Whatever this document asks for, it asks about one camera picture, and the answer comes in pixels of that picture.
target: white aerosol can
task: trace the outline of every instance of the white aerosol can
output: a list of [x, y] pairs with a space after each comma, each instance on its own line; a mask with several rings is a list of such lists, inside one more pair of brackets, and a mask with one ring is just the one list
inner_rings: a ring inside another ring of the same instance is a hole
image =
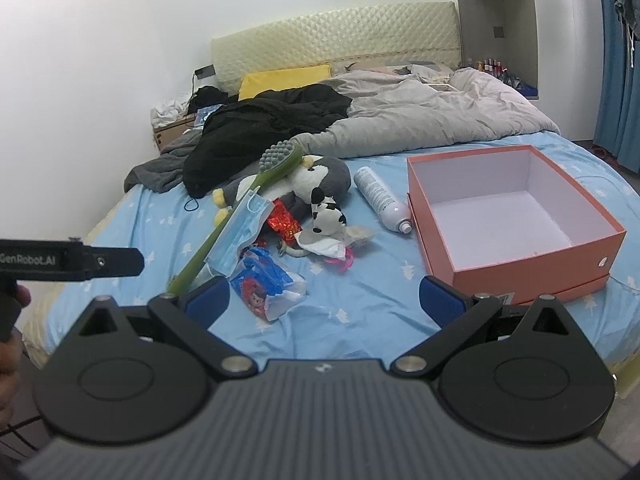
[[353, 181], [387, 229], [404, 234], [411, 232], [409, 208], [369, 166], [356, 171]]

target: blue gripper pad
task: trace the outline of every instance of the blue gripper pad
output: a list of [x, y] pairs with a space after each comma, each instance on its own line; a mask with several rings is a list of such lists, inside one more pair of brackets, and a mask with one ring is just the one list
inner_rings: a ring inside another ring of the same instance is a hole
[[472, 300], [434, 276], [425, 276], [420, 282], [420, 306], [440, 328], [462, 316]]
[[179, 305], [188, 317], [208, 330], [229, 306], [229, 299], [229, 282], [224, 276], [214, 276], [182, 296]]

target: light blue bed sheet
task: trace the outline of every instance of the light blue bed sheet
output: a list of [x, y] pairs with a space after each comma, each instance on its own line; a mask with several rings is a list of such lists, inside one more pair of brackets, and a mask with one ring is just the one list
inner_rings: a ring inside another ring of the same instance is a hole
[[[640, 347], [640, 197], [607, 164], [551, 132], [357, 158], [347, 164], [352, 174], [361, 166], [371, 166], [404, 196], [409, 155], [520, 144], [532, 144], [565, 168], [628, 231], [606, 288], [568, 305], [604, 360], [618, 362]], [[120, 305], [142, 305], [164, 291], [212, 231], [216, 213], [212, 199], [200, 200], [193, 212], [184, 210], [187, 200], [183, 185], [164, 194], [142, 186], [129, 192], [94, 245], [137, 247], [146, 259], [145, 270], [136, 278], [67, 285], [49, 311], [45, 350], [53, 352], [98, 294], [109, 294]], [[418, 302], [418, 284], [425, 270], [415, 234], [383, 228], [354, 187], [342, 208], [349, 224], [376, 230], [374, 241], [358, 250], [351, 269], [340, 273], [312, 258], [285, 256], [286, 265], [308, 282], [306, 301], [269, 324], [255, 317], [232, 292], [229, 308], [210, 332], [260, 366], [270, 358], [380, 358], [389, 366], [396, 356], [433, 335], [438, 327]]]

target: blue face mask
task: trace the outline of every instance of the blue face mask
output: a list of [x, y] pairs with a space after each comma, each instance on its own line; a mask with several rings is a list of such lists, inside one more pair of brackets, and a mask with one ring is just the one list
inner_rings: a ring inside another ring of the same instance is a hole
[[231, 277], [241, 251], [255, 242], [273, 207], [271, 200], [263, 199], [254, 190], [244, 194], [206, 257], [212, 273]]

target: black handle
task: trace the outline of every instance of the black handle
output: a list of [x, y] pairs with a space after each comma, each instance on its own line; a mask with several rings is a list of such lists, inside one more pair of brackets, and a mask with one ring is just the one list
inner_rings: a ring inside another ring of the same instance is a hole
[[15, 280], [0, 278], [0, 342], [6, 343], [11, 337], [15, 322], [22, 311], [22, 305], [15, 299], [18, 285]]

